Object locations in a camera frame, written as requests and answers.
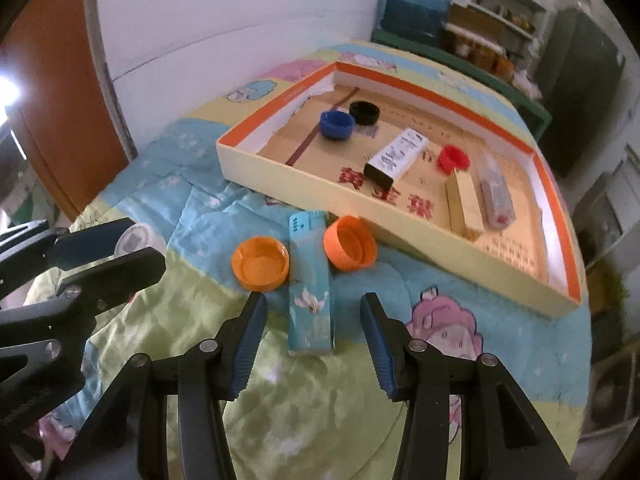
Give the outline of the orange bottle cap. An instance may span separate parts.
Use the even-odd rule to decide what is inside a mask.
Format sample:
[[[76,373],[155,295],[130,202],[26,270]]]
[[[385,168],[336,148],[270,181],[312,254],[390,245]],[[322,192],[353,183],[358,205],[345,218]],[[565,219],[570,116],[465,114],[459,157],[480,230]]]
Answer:
[[[290,256],[286,247],[270,236],[244,240],[231,256],[231,269],[250,292],[272,292],[288,278]]]
[[[378,244],[359,218],[337,218],[323,235],[323,248],[337,270],[352,273],[370,268],[378,258]]]

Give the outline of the blue bottle cap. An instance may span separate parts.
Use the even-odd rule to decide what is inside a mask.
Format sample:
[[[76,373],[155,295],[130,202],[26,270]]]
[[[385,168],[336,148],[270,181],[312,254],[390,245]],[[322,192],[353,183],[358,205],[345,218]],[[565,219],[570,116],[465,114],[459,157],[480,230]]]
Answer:
[[[346,140],[354,131],[355,119],[351,114],[340,110],[326,110],[319,120],[319,130],[322,136],[332,140]]]

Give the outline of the gold lighter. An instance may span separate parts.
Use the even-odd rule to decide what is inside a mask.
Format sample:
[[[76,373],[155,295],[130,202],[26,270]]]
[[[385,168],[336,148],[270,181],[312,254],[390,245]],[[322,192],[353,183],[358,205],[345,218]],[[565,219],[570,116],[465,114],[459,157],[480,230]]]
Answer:
[[[445,186],[452,232],[475,242],[485,228],[472,177],[467,172],[454,170]]]

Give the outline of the shallow cardboard tray box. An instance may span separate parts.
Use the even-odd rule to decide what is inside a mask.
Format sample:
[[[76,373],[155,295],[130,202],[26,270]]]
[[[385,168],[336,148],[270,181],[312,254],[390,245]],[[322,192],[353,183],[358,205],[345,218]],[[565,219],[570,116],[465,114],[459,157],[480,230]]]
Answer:
[[[348,113],[354,101],[377,105],[378,123],[355,124],[346,140],[322,136],[321,113]],[[373,68],[335,61],[295,82],[250,82],[213,100],[207,114],[228,128],[216,148],[224,176],[235,183],[299,208],[361,218],[382,240],[544,315],[567,314],[585,298],[570,222],[541,154],[456,101]],[[405,128],[430,143],[385,191],[363,168]],[[451,229],[449,174],[437,162],[447,144],[461,148],[471,162],[465,172],[485,228],[475,242]],[[503,231],[487,220],[476,170],[483,150],[498,160],[512,197],[515,220]]]

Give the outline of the red wooden door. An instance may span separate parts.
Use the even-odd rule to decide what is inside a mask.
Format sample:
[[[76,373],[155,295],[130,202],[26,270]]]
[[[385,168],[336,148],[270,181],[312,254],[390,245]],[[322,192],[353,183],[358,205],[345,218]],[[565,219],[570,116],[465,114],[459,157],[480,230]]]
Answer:
[[[10,124],[54,202],[75,220],[129,162],[96,72],[86,0],[27,0],[1,37],[20,95]]]

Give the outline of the white QR code cap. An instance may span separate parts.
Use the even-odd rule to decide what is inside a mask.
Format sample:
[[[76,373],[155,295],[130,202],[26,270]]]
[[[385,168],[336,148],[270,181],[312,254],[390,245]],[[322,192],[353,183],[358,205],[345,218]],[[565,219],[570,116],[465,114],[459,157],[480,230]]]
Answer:
[[[122,257],[144,248],[153,248],[163,257],[167,254],[167,245],[163,237],[157,234],[147,223],[135,223],[119,237],[114,256]]]

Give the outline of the white Hello Kitty lighter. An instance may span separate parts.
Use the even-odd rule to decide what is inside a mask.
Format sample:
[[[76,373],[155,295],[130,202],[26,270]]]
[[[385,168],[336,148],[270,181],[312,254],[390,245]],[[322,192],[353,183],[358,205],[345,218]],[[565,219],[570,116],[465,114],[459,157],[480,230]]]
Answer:
[[[370,158],[363,175],[385,191],[390,190],[421,156],[430,140],[411,128],[405,128],[396,138]]]

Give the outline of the colourful cartoon quilt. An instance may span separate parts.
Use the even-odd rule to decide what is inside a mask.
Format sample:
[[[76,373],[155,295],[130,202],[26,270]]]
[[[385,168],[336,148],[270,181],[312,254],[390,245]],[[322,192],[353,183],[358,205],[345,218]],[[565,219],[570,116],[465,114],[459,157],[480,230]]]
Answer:
[[[40,420],[57,456],[125,363],[198,351],[268,273],[268,320],[222,407],[241,479],[387,479],[406,402],[386,396],[360,320],[375,294],[447,356],[494,354],[572,456],[587,404],[585,271],[558,188],[503,96],[447,67],[341,44],[270,70],[167,129],[86,207],[165,243],[166,270],[99,304],[86,383]]]

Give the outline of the dark green refrigerator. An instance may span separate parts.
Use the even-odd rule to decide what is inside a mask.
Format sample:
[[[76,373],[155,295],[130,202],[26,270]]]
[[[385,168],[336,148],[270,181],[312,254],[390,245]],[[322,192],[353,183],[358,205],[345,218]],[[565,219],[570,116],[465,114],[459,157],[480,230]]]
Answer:
[[[581,10],[556,14],[535,82],[551,122],[538,145],[558,177],[574,167],[611,106],[625,57]]]

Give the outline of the black bottle cap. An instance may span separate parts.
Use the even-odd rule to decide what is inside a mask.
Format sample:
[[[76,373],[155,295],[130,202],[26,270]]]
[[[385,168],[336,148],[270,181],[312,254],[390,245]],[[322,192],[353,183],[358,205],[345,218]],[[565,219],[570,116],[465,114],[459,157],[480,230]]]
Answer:
[[[369,101],[351,102],[348,112],[358,126],[375,126],[381,114],[380,108]]]

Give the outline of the red bottle cap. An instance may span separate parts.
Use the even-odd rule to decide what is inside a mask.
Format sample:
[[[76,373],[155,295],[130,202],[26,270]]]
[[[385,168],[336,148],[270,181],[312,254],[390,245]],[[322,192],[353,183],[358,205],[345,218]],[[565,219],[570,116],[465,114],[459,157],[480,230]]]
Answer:
[[[469,156],[454,145],[444,145],[437,157],[438,166],[445,174],[451,174],[454,170],[466,171],[470,168]]]

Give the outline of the white metal shelf rack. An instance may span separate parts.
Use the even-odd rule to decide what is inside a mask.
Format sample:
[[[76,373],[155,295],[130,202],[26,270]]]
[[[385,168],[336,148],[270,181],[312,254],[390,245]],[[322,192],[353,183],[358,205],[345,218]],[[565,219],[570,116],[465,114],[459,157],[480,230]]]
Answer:
[[[491,42],[519,70],[531,70],[547,14],[542,0],[452,0],[448,24]]]

